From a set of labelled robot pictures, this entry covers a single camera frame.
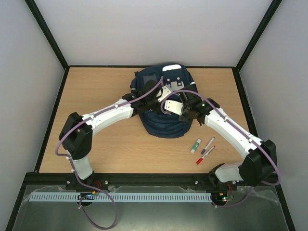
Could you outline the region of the navy blue student backpack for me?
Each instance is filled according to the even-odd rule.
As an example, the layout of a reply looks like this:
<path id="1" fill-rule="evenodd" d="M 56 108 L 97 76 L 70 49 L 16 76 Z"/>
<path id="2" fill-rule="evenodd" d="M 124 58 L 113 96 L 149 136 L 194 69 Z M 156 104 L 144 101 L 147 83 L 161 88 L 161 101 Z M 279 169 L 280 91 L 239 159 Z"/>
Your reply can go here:
<path id="1" fill-rule="evenodd" d="M 189 90 L 197 92 L 196 83 L 182 64 L 166 63 L 147 67 L 139 72 L 135 72 L 130 88 L 143 90 L 149 80 L 159 81 L 163 77 L 164 85 L 172 90 L 180 90 L 188 87 Z M 179 116 L 174 113 L 163 114 L 161 109 L 147 110 L 139 114 L 140 120 L 146 131 L 153 136 L 165 139 L 182 137 L 189 131 L 192 121 L 179 121 Z"/>

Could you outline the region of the white glue stick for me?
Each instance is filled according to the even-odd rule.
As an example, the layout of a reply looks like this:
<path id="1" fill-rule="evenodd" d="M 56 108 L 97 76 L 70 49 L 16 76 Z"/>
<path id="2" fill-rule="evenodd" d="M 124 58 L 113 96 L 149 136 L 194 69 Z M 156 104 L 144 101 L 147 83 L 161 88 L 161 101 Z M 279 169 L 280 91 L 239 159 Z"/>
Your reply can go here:
<path id="1" fill-rule="evenodd" d="M 201 139 L 198 139 L 195 143 L 194 143 L 194 145 L 193 145 L 193 147 L 192 147 L 192 149 L 191 149 L 191 153 L 195 153 L 195 151 L 197 150 L 197 148 L 198 148 L 198 146 L 199 146 L 199 144 L 201 143 Z"/>

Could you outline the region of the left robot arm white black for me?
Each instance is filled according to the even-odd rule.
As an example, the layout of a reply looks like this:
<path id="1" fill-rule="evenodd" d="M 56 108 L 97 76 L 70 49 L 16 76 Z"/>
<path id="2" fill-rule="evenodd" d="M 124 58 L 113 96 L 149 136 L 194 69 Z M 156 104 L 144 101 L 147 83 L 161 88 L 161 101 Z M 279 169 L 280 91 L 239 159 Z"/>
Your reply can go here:
<path id="1" fill-rule="evenodd" d="M 154 109 L 159 105 L 162 86 L 162 79 L 150 80 L 141 90 L 125 94 L 108 107 L 84 115 L 71 113 L 60 132 L 55 154 L 65 156 L 77 177 L 86 180 L 94 173 L 88 158 L 93 136 L 118 121 Z"/>

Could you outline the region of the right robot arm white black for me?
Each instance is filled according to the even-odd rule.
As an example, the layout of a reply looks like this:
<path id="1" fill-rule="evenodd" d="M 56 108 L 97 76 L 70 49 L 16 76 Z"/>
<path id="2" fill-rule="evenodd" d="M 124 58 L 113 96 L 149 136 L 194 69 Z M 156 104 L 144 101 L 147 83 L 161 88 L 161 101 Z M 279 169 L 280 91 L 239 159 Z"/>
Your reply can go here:
<path id="1" fill-rule="evenodd" d="M 210 98 L 192 90 L 180 90 L 182 101 L 180 114 L 197 119 L 200 125 L 207 125 L 228 141 L 242 157 L 242 162 L 222 164 L 210 176 L 210 184 L 221 188 L 228 181 L 243 181 L 249 186 L 259 183 L 279 185 L 281 175 L 276 164 L 276 145 L 263 141 L 234 122 Z"/>

